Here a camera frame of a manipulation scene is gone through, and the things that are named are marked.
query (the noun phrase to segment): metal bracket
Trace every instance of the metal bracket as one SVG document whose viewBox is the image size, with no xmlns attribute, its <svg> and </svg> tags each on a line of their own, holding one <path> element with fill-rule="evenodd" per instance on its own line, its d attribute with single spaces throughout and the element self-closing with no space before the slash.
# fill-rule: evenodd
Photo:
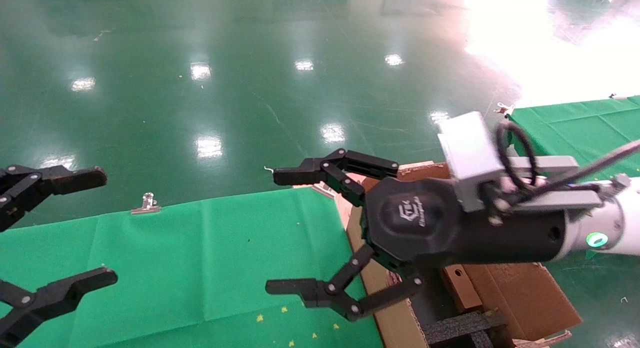
<svg viewBox="0 0 640 348">
<path fill-rule="evenodd" d="M 142 196 L 142 207 L 131 209 L 131 216 L 137 216 L 138 214 L 157 213 L 162 210 L 161 206 L 157 205 L 158 202 L 154 199 L 154 194 L 150 191 L 144 193 Z"/>
</svg>

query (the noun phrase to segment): green floor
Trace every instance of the green floor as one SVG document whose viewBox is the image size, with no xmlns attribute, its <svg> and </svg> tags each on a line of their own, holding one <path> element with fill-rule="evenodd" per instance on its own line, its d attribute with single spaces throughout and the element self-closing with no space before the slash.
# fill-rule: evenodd
<svg viewBox="0 0 640 348">
<path fill-rule="evenodd" d="M 0 0 L 0 166 L 105 168 L 34 225 L 276 189 L 264 166 L 338 147 L 441 161 L 438 120 L 640 93 L 638 21 L 640 0 Z M 590 332 L 564 347 L 638 345 L 599 300 L 637 260 L 608 259 L 554 272 Z"/>
</svg>

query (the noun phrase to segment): cardboard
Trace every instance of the cardboard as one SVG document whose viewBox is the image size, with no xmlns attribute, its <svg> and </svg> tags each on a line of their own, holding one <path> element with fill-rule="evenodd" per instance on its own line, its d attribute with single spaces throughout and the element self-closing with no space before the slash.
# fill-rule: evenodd
<svg viewBox="0 0 640 348">
<path fill-rule="evenodd" d="M 401 166 L 398 173 L 400 180 L 449 177 L 446 163 L 412 165 L 408 169 Z M 361 184 L 368 191 L 377 182 L 366 178 Z M 354 251 L 363 244 L 361 213 L 361 208 L 353 207 L 347 217 L 347 235 Z M 505 330 L 510 339 L 538 341 L 582 323 L 578 312 L 549 271 L 539 263 L 464 264 L 463 268 L 482 302 L 482 310 L 498 309 L 505 317 Z M 387 287 L 388 273 L 372 261 L 361 274 L 366 293 L 372 294 Z M 428 346 L 409 300 L 378 312 L 375 320 L 386 348 Z"/>
</svg>

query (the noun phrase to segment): green tablecloth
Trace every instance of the green tablecloth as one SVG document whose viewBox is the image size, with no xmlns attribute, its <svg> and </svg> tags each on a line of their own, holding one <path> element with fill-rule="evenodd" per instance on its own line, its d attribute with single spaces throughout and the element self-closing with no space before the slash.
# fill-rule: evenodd
<svg viewBox="0 0 640 348">
<path fill-rule="evenodd" d="M 535 154 L 570 155 L 585 166 L 640 139 L 640 95 L 520 108 L 510 118 L 529 134 Z M 515 148 L 519 155 L 526 155 L 519 143 Z M 618 173 L 640 177 L 640 154 L 585 180 L 606 180 Z"/>
<path fill-rule="evenodd" d="M 328 279 L 350 255 L 335 203 L 302 188 L 12 229 L 0 277 L 34 290 L 101 264 L 119 275 L 21 348 L 381 348 L 373 318 L 265 293 L 267 279 Z M 349 288 L 364 295 L 359 278 Z"/>
</svg>

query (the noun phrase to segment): cable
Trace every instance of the cable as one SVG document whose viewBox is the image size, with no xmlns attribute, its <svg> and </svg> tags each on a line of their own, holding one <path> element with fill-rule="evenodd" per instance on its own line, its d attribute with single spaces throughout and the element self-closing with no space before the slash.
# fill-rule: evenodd
<svg viewBox="0 0 640 348">
<path fill-rule="evenodd" d="M 638 151 L 640 151 L 640 140 L 631 141 L 631 143 L 627 143 L 621 147 L 611 150 L 609 154 L 583 169 L 579 169 L 576 172 L 569 172 L 565 175 L 561 175 L 558 179 L 548 181 L 547 184 L 531 188 L 529 191 L 520 195 L 514 203 L 517 204 L 530 201 L 535 197 L 544 195 L 545 193 L 557 191 L 559 188 L 566 186 L 567 184 L 571 184 L 577 180 L 601 171 L 621 159 L 625 159 L 630 155 L 636 154 Z"/>
<path fill-rule="evenodd" d="M 522 143 L 526 156 L 528 157 L 528 163 L 530 165 L 530 186 L 522 181 L 522 179 L 514 171 L 512 161 L 510 161 L 509 156 L 507 155 L 507 145 L 505 145 L 506 132 L 514 134 L 514 136 L 516 136 L 516 138 L 518 138 L 518 140 Z M 495 130 L 495 145 L 498 150 L 498 158 L 500 159 L 500 163 L 502 163 L 502 165 L 504 166 L 504 171 L 513 181 L 513 184 L 515 184 L 515 186 L 522 191 L 530 191 L 531 186 L 536 185 L 538 166 L 536 164 L 536 155 L 533 151 L 531 141 L 524 129 L 510 120 L 503 120 L 502 122 L 500 122 L 500 124 L 498 124 L 498 128 Z"/>
</svg>

